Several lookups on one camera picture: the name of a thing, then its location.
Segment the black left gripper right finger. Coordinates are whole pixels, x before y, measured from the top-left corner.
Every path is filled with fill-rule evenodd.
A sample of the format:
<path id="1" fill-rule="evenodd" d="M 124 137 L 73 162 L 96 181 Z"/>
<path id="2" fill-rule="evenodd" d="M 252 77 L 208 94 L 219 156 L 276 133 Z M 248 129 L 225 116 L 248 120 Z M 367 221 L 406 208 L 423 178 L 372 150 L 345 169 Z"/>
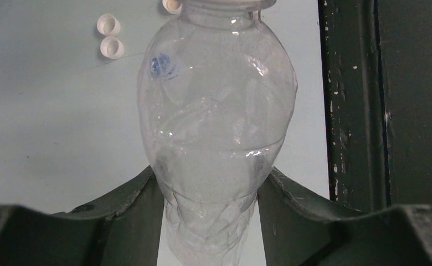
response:
<path id="1" fill-rule="evenodd" d="M 258 204 L 267 265 L 432 265 L 432 205 L 364 213 L 276 168 Z"/>

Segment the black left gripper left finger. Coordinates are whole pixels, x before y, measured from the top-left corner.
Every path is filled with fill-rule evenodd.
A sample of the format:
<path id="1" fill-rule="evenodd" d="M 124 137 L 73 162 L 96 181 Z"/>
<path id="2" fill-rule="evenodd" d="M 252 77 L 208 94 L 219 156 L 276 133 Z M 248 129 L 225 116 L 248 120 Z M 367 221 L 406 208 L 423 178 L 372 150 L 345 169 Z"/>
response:
<path id="1" fill-rule="evenodd" d="M 162 218 L 150 167 L 67 213 L 0 205 L 0 265 L 156 265 Z"/>

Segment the clear ribbed plastic bottle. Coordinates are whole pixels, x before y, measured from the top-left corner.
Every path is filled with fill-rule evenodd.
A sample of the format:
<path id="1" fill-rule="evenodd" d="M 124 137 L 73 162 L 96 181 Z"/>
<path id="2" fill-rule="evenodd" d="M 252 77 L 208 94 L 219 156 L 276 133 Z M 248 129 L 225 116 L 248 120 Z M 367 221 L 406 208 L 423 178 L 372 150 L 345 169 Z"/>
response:
<path id="1" fill-rule="evenodd" d="M 168 246 L 183 265 L 238 265 L 257 191 L 284 143 L 297 80 L 262 21 L 274 1 L 183 1 L 138 73 L 145 153 L 164 196 Z M 177 76 L 153 78 L 167 54 Z"/>

